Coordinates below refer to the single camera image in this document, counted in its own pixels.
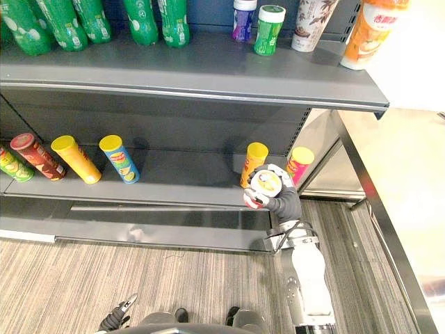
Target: orange chip can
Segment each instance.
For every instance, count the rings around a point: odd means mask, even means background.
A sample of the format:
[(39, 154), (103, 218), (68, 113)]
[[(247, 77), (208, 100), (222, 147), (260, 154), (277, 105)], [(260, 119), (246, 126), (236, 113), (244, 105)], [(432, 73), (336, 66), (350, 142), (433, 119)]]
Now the orange chip can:
[(264, 144), (258, 142), (249, 144), (248, 152), (245, 156), (243, 171), (241, 172), (241, 181), (239, 182), (240, 186), (243, 188), (247, 188), (249, 186), (248, 179), (250, 173), (252, 173), (256, 167), (264, 165), (267, 154), (269, 154), (269, 149)]
[(51, 149), (60, 155), (85, 183), (93, 184), (100, 180), (102, 174), (72, 136), (56, 138), (51, 144)]

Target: striped carpet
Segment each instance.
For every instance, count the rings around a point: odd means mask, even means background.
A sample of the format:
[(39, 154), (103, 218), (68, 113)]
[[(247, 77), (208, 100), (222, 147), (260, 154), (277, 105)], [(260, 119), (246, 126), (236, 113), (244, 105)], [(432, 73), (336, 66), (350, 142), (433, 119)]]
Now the striped carpet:
[[(322, 239), (338, 332), (415, 333), (366, 209), (306, 200), (303, 211)], [(0, 333), (93, 333), (134, 292), (130, 324), (179, 307), (192, 322), (221, 324), (237, 305), (261, 313), (271, 333), (294, 333), (278, 257), (5, 239), (0, 256)]]

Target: plastic bottle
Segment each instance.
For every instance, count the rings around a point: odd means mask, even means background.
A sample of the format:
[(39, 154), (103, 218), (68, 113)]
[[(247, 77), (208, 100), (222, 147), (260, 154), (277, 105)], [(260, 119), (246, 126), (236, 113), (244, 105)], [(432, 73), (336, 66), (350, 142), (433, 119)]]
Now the plastic bottle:
[(65, 51), (81, 51), (88, 46), (88, 39), (77, 21), (71, 0), (36, 1), (51, 24), (57, 43)]
[(340, 64), (352, 70), (363, 70), (409, 4), (410, 0), (363, 0)]
[(277, 37), (283, 25), (286, 9), (275, 5), (259, 8), (258, 34), (254, 50), (262, 56), (271, 56), (277, 47)]
[(54, 32), (52, 26), (48, 23), (47, 18), (43, 14), (42, 10), (40, 9), (39, 5), (35, 0), (28, 0), (29, 5), (31, 6), (31, 9), (33, 10), (33, 13), (35, 15), (35, 18), (38, 20), (39, 25), (44, 29), (51, 42), (56, 42), (56, 38), (54, 37)]
[(39, 25), (28, 0), (1, 0), (1, 18), (25, 53), (36, 56), (51, 51), (49, 35)]
[(234, 30), (232, 38), (248, 42), (252, 30), (252, 20), (257, 9), (257, 0), (234, 0)]
[(134, 41), (142, 45), (156, 43), (159, 33), (154, 21), (152, 0), (124, 0), (124, 5)]
[(101, 0), (72, 0), (87, 36), (95, 44), (111, 40), (111, 27)]
[(186, 0), (158, 0), (162, 34), (169, 47), (184, 47), (190, 42)]

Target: store shelf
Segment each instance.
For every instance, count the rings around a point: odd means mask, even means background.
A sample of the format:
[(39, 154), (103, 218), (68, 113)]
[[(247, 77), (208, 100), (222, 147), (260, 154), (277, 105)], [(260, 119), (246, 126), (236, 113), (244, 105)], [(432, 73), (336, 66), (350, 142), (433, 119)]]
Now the store shelf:
[[(12, 182), (5, 195), (247, 209), (238, 185), (244, 154), (132, 150), (130, 155), (142, 171), (141, 178), (135, 184), (125, 184), (99, 148), (86, 151), (96, 166), (104, 169), (98, 183), (86, 184), (72, 170), (56, 182), (36, 173), (27, 182)], [(267, 162), (285, 163), (279, 156), (268, 157)]]
[(196, 33), (183, 49), (162, 41), (144, 47), (124, 31), (81, 52), (58, 48), (30, 57), (9, 46), (2, 49), (0, 78), (6, 92), (17, 87), (83, 90), (374, 112), (388, 107), (366, 71), (339, 65), (344, 44), (320, 41), (307, 54), (289, 45), (290, 40), (280, 40), (274, 56), (258, 56), (252, 45), (227, 34)]

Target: green bottle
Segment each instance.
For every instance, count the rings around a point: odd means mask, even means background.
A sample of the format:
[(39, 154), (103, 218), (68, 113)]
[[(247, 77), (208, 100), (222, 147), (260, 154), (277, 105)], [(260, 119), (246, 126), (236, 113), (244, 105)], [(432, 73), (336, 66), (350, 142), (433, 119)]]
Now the green bottle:
[(71, 0), (37, 0), (51, 24), (57, 43), (65, 51), (81, 51), (88, 45), (85, 31), (77, 22)]
[(1, 18), (25, 53), (36, 56), (51, 51), (51, 40), (39, 25), (28, 0), (1, 0)]
[(42, 29), (44, 29), (47, 32), (51, 42), (56, 42), (56, 38), (54, 37), (53, 28), (48, 23), (47, 18), (43, 15), (43, 12), (40, 9), (37, 2), (35, 2), (35, 0), (28, 0), (28, 1), (29, 1), (29, 5), (31, 6), (31, 9), (33, 10), (35, 18), (39, 22), (39, 25), (42, 27)]
[(6, 25), (6, 23), (1, 20), (1, 45), (4, 44), (8, 44), (9, 42), (11, 42), (13, 40), (13, 35), (11, 33), (11, 30), (9, 30), (8, 26)]
[(154, 21), (152, 0), (124, 0), (124, 5), (134, 41), (142, 45), (156, 43), (159, 33)]
[(81, 18), (83, 29), (92, 42), (109, 42), (111, 27), (105, 17), (101, 0), (72, 0), (72, 3)]
[(158, 0), (162, 34), (169, 47), (184, 47), (190, 42), (186, 0)]

